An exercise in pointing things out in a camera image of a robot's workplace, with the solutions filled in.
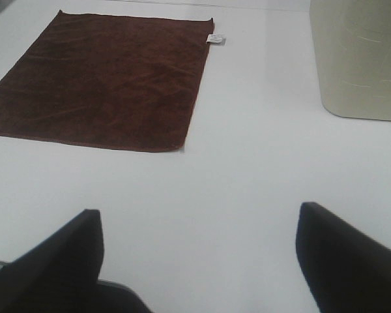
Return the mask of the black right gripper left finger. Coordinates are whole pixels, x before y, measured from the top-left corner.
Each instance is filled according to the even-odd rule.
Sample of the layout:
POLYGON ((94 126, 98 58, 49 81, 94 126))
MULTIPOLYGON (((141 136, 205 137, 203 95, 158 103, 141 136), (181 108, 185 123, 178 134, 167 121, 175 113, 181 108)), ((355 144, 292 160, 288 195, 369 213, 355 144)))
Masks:
POLYGON ((99 280, 100 212, 86 209, 0 268, 0 312, 149 312, 130 288, 99 280))

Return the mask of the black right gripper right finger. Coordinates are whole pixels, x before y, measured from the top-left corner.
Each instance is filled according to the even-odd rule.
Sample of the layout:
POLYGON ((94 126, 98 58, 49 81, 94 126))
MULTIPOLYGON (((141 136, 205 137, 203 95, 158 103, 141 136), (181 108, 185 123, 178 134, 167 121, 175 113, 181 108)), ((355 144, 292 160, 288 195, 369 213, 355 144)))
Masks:
POLYGON ((297 259, 320 312, 391 312, 391 250, 315 202, 300 207, 297 259))

